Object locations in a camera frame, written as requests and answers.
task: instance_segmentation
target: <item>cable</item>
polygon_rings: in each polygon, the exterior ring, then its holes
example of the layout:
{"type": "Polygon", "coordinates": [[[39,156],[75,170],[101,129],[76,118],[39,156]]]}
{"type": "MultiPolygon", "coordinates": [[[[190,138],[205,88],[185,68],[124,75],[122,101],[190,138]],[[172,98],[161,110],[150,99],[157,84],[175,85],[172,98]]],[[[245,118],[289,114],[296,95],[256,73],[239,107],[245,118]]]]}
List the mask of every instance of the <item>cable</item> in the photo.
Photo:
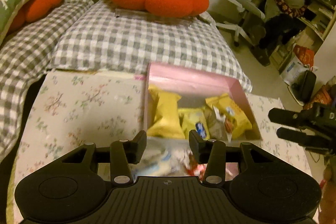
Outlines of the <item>cable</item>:
{"type": "Polygon", "coordinates": [[[314,163],[318,163],[319,160],[320,160],[321,155],[319,154],[319,158],[317,160],[315,160],[314,157],[313,157],[313,155],[311,154],[311,152],[310,151],[308,151],[308,152],[309,152],[311,158],[313,159],[314,163]]]}

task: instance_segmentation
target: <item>snack bag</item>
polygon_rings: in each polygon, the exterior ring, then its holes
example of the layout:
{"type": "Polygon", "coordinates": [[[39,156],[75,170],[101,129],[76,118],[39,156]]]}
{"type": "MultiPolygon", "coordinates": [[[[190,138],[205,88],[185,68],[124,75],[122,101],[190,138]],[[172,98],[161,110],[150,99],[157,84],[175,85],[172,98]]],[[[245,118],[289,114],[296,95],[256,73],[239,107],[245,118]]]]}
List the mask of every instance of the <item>snack bag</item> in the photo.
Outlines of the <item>snack bag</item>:
{"type": "Polygon", "coordinates": [[[225,129],[227,133],[232,134],[232,138],[236,139],[246,130],[252,129],[252,124],[245,113],[236,105],[227,93],[219,97],[210,97],[205,99],[206,104],[213,109],[216,107],[221,114],[226,116],[225,129]]]}
{"type": "Polygon", "coordinates": [[[210,138],[219,141],[227,141],[225,125],[217,120],[214,110],[205,106],[203,107],[203,113],[207,122],[210,138]]]}
{"type": "Polygon", "coordinates": [[[155,85],[150,85],[148,91],[154,100],[156,110],[153,125],[147,130],[147,135],[185,139],[177,112],[177,102],[181,99],[181,96],[160,90],[155,85]]]}
{"type": "Polygon", "coordinates": [[[209,130],[202,108],[179,108],[179,117],[182,119],[182,130],[185,138],[189,139],[190,130],[196,130],[203,140],[209,140],[209,130]]]}

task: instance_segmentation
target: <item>person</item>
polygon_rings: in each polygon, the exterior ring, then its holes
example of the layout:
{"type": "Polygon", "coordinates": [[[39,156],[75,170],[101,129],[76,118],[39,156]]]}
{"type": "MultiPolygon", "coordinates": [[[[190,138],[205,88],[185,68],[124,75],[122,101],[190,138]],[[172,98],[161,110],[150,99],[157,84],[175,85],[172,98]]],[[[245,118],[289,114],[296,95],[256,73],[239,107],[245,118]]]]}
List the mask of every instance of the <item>person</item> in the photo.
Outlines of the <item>person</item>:
{"type": "Polygon", "coordinates": [[[260,39],[259,45],[253,51],[260,63],[269,65],[269,52],[274,50],[279,36],[283,36],[282,42],[286,44],[305,27],[298,17],[303,16],[310,2],[311,0],[266,0],[266,35],[260,39]]]}

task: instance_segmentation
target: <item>metal screw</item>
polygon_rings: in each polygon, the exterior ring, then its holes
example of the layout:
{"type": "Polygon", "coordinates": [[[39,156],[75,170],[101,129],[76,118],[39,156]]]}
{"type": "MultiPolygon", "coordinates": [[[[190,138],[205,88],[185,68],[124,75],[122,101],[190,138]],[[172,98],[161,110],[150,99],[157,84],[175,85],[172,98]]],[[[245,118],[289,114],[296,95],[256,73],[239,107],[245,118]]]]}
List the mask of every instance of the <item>metal screw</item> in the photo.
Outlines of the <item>metal screw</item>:
{"type": "Polygon", "coordinates": [[[218,184],[222,182],[222,179],[219,176],[208,176],[205,180],[210,184],[218,184]]]}
{"type": "Polygon", "coordinates": [[[118,184],[125,184],[129,182],[131,179],[128,176],[117,176],[114,178],[114,182],[118,184]]]}

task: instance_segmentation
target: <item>yellow snack package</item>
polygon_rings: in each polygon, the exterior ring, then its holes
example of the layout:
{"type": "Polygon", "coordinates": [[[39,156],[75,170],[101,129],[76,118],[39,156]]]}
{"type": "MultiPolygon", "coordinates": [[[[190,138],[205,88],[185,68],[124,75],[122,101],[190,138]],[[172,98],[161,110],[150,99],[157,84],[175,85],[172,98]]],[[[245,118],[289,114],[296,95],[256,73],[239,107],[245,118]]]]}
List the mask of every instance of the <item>yellow snack package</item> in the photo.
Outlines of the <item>yellow snack package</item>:
{"type": "Polygon", "coordinates": [[[196,130],[203,140],[209,140],[209,130],[202,108],[179,108],[178,115],[182,120],[182,130],[189,139],[190,130],[196,130]]]}
{"type": "Polygon", "coordinates": [[[160,90],[150,85],[148,91],[156,106],[153,125],[148,128],[147,135],[162,138],[184,139],[180,126],[177,102],[181,99],[176,93],[160,90]]]}
{"type": "Polygon", "coordinates": [[[233,139],[238,138],[246,130],[252,129],[252,124],[244,111],[236,105],[227,93],[218,97],[207,98],[205,102],[211,109],[216,107],[221,114],[226,116],[225,129],[232,134],[233,139]]]}

